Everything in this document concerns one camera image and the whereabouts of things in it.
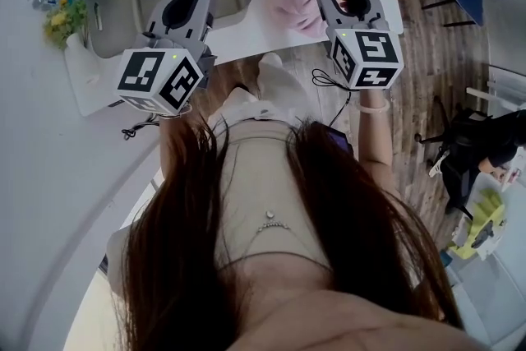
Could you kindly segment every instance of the woman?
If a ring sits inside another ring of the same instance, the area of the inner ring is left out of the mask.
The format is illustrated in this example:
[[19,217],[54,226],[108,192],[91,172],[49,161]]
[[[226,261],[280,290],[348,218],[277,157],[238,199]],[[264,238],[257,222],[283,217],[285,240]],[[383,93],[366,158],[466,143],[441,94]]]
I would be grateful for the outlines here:
[[395,190],[382,92],[360,94],[358,163],[276,54],[258,86],[234,89],[214,130],[162,121],[164,184],[108,247],[126,348],[482,349]]

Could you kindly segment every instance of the black wire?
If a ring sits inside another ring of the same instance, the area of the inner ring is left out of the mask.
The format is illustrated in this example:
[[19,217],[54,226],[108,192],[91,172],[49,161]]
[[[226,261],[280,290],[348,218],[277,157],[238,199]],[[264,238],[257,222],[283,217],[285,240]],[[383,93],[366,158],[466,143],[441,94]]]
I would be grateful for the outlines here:
[[157,120],[157,115],[152,113],[144,122],[137,123],[131,129],[122,129],[121,132],[124,134],[124,141],[129,141],[130,139],[134,138],[137,134],[137,131],[140,131],[143,127],[158,125],[159,120]]
[[340,114],[344,111],[345,107],[348,106],[349,102],[351,101],[351,95],[353,94],[353,92],[358,90],[351,90],[348,86],[340,84],[339,82],[332,79],[327,74],[327,72],[322,71],[318,68],[312,69],[312,83],[316,86],[336,86],[337,88],[348,92],[347,101],[345,101],[344,106],[338,111],[338,114],[336,114],[335,118],[333,118],[332,122],[330,122],[329,124],[329,127],[332,127],[332,125],[335,124]]

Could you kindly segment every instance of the bottle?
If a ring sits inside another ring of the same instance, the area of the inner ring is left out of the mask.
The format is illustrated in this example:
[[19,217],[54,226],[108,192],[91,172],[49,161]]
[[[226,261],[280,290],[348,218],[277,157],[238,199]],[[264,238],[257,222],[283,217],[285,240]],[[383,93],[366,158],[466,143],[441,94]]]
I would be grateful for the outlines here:
[[51,11],[54,7],[57,6],[56,0],[33,0],[32,1],[33,9],[36,11]]

